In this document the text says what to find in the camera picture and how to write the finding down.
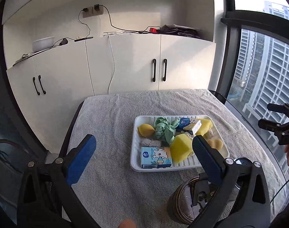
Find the white wall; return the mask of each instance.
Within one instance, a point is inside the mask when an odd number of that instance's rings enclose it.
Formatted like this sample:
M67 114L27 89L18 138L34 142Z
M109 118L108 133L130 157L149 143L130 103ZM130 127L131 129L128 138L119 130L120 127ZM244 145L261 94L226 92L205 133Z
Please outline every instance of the white wall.
M200 28L200 36L213 42L214 0L187 0L186 26Z
M85 37L88 28L78 21L80 10L95 4L106 6L111 14L112 24L128 30L144 30L147 26L182 24L186 21L185 0L76 0L59 8L51 9L30 20L33 27L32 40L55 36L56 39ZM89 25L90 36L101 37L104 32L119 32L110 25L109 16L104 9L101 16L82 18Z
M31 31L28 23L14 24L10 19L3 25L3 46L7 69L23 54L32 52Z

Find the red object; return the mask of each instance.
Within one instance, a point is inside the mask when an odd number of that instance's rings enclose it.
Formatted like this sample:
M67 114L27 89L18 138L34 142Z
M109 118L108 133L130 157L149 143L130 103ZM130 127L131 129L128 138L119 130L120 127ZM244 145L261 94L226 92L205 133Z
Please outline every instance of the red object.
M152 33L158 33L157 30L156 30L156 28L153 28L153 27L150 27L150 32L152 32Z

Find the wall outlet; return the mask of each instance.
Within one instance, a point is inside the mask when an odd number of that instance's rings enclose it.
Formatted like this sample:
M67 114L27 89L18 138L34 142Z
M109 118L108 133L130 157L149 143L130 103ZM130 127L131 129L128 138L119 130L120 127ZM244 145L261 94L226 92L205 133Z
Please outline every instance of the wall outlet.
M87 17L93 16L94 8L93 7L88 7L87 9L88 9L88 11L86 11L86 12L82 11L82 18L87 18Z
M99 10L93 10L93 16L102 15L103 14L103 6L99 6Z

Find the high-rise building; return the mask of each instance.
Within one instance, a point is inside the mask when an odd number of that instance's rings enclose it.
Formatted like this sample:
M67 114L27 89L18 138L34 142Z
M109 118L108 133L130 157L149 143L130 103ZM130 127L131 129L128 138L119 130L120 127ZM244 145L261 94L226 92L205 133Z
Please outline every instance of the high-rise building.
M274 14L289 20L289 7L266 1L265 13ZM284 114L267 110L268 103L289 103L289 45L261 33L242 30L240 50L233 90L228 98L238 98L242 111L248 119L264 118L279 123L289 119ZM270 132L271 150L277 150L278 139ZM282 147L280 163L285 156Z

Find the metal screw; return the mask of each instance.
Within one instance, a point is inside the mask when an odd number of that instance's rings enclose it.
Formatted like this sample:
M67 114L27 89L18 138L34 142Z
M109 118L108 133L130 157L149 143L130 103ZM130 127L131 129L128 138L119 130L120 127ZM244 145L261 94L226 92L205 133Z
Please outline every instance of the metal screw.
M35 165L35 162L34 161L30 161L29 163L28 163L28 167L33 167Z
M63 158L56 158L55 163L56 164L61 164L63 162Z
M254 165L255 165L257 168L261 167L261 164L260 164L260 162L258 162L258 161L255 161L255 162L254 162Z
M233 164L233 159L231 159L231 158L227 158L227 159L225 159L225 162L227 163L227 164Z
M203 201L206 198L206 194L201 192L198 194L198 201Z

